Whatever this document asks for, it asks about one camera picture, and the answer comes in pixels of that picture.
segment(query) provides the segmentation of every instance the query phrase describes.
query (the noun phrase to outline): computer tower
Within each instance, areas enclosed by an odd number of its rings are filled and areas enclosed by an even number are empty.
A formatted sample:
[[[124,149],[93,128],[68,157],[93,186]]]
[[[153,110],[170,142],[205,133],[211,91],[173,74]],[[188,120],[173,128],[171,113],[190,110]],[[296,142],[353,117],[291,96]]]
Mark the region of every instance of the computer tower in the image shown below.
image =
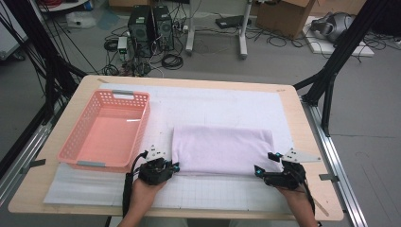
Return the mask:
[[[173,50],[174,37],[172,20],[167,6],[153,8],[156,39],[160,50]]]
[[[155,40],[151,7],[148,5],[133,6],[128,21],[135,57],[151,57],[151,45]]]

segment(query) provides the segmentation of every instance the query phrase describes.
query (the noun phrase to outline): wooden table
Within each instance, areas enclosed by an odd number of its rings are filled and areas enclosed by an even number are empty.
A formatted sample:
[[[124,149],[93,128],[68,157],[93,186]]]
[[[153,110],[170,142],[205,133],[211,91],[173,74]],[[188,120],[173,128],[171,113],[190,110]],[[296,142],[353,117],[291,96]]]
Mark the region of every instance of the wooden table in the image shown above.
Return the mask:
[[[295,89],[290,85],[222,82],[185,79],[121,78],[107,76],[87,76],[79,85],[59,122],[49,135],[37,160],[45,159],[44,166],[29,170],[18,191],[9,204],[10,212],[37,214],[81,214],[121,216],[120,207],[94,205],[44,204],[43,200],[56,174],[59,162],[57,154],[68,134],[78,120],[92,92],[102,83],[121,83],[152,86],[186,88],[211,88],[241,91],[278,93],[286,113],[294,147],[320,155],[318,145],[307,122],[304,109]],[[317,220],[341,220],[343,218],[339,199],[330,181],[321,181],[319,175],[326,174],[323,162],[304,164],[311,193],[316,201]],[[224,210],[184,210],[152,208],[148,216],[183,218],[266,218],[294,219],[293,215],[266,212],[224,211]]]

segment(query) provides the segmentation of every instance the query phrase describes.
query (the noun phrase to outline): table leg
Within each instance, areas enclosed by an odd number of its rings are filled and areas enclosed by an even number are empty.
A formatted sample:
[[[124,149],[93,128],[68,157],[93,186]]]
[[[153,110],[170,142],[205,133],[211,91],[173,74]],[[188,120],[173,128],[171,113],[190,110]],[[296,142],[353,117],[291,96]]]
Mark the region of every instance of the table leg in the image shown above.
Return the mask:
[[[245,31],[247,30],[248,19],[250,18],[251,6],[252,0],[248,0],[247,7],[245,8],[244,20],[242,21],[242,28],[239,30],[240,57],[243,60],[248,57]]]
[[[188,36],[186,37],[186,47],[185,51],[189,55],[192,54],[192,47],[194,45],[194,37],[195,37],[195,27],[194,27],[194,16],[195,11],[193,9],[194,5],[192,0],[189,1],[189,24],[188,24]]]

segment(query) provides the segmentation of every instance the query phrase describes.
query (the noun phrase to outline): pink plastic basket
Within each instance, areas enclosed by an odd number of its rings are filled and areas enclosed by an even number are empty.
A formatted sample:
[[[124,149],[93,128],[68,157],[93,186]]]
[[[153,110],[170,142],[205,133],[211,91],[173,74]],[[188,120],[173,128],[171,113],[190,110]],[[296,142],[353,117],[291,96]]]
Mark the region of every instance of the pink plastic basket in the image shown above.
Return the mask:
[[[59,152],[59,161],[79,169],[130,171],[149,113],[147,93],[94,91]]]

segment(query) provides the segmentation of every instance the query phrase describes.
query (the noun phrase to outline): black pole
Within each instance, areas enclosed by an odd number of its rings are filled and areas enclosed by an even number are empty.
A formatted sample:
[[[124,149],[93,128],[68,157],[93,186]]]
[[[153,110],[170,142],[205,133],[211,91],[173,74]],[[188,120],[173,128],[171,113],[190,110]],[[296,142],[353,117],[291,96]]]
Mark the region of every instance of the black pole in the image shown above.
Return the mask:
[[[329,118],[336,76],[359,46],[377,17],[384,11],[389,1],[367,0],[323,69],[318,74],[294,85],[295,89],[299,90],[312,84],[309,91],[303,95],[303,101],[311,106],[317,106],[319,99],[325,94],[322,128],[326,136],[330,136]]]

